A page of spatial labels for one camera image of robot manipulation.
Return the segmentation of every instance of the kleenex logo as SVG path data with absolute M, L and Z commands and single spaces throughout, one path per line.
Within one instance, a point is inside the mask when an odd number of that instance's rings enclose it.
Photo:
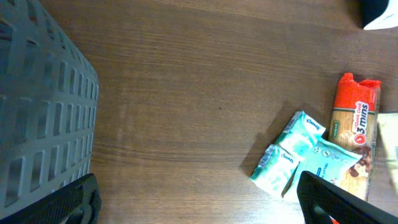
M 312 124 L 318 131 L 319 131 L 319 129 L 321 129 L 321 127 L 319 127 L 319 125 L 315 124 L 311 119 L 307 119 L 307 123 Z
M 292 158 L 290 158 L 289 156 L 287 156 L 286 154 L 282 154 L 282 157 L 283 158 L 285 158 L 285 159 L 287 159 L 288 161 L 290 161 L 291 163 L 293 163 L 293 159 Z

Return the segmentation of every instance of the plastic wrapper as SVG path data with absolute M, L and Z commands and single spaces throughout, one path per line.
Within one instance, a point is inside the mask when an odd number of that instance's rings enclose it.
M 298 111 L 275 143 L 298 160 L 303 161 L 305 153 L 317 144 L 324 132 L 325 127 L 305 114 L 304 111 Z
M 298 165 L 292 185 L 284 195 L 284 200 L 299 202 L 297 186 L 303 171 L 310 171 L 330 183 L 340 186 L 345 171 L 358 162 L 360 158 L 361 155 L 320 139 L 317 145 L 306 153 L 305 160 Z
M 369 172 L 376 148 L 376 120 L 380 96 L 379 80 L 354 81 L 352 73 L 341 78 L 331 117 L 329 141 L 362 155 L 345 172 L 341 188 L 365 200 Z
M 377 117 L 382 146 L 387 156 L 387 168 L 398 194 L 398 113 L 379 114 Z
M 281 197 L 299 161 L 281 147 L 271 144 L 265 151 L 251 180 L 262 190 Z

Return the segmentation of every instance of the brown surface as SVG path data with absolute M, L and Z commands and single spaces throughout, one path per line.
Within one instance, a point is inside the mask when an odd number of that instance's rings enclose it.
M 248 178 L 294 111 L 329 126 L 346 71 L 398 109 L 397 29 L 361 30 L 357 1 L 41 2 L 99 75 L 100 223 L 302 223 Z

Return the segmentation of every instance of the wooden table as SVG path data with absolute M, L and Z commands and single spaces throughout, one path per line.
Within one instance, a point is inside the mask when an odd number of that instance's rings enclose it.
M 398 29 L 354 0 L 41 2 L 99 76 L 100 223 L 302 223 L 249 180 L 293 113 L 329 127 L 347 71 L 398 109 Z M 369 201 L 398 215 L 377 154 Z

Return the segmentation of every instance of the pasta package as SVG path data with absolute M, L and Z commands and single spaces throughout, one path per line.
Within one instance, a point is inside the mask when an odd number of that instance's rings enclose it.
M 346 73 L 339 81 L 329 141 L 357 153 L 362 158 L 341 180 L 341 188 L 366 200 L 369 172 L 376 148 L 377 111 L 380 96 L 379 80 L 354 81 L 352 73 Z
M 254 169 L 251 180 L 260 189 L 280 198 L 298 164 L 299 161 L 287 151 L 271 144 Z

